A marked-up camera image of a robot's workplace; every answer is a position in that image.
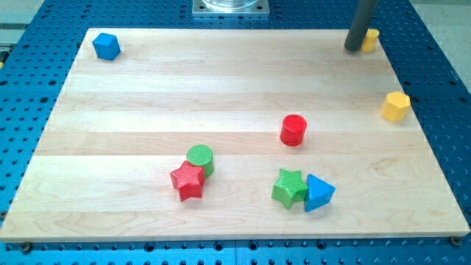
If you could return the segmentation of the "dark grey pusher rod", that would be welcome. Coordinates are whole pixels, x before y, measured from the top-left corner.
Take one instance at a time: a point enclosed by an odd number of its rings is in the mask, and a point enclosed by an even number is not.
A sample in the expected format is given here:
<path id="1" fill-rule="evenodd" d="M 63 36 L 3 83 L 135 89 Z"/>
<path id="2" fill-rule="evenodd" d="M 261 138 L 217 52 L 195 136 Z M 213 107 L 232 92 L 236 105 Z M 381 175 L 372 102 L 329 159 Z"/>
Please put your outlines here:
<path id="1" fill-rule="evenodd" d="M 368 27 L 377 9 L 379 0 L 359 0 L 350 25 L 344 48 L 348 52 L 358 52 L 366 36 Z"/>

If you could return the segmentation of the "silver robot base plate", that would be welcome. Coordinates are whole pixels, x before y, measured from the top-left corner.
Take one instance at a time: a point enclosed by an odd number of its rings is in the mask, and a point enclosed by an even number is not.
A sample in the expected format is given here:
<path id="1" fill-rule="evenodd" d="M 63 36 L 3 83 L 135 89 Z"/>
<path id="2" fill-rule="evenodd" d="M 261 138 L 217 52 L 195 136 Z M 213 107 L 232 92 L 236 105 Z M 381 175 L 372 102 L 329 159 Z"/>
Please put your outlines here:
<path id="1" fill-rule="evenodd" d="M 193 0 L 192 13 L 215 14 L 269 14 L 268 0 Z"/>

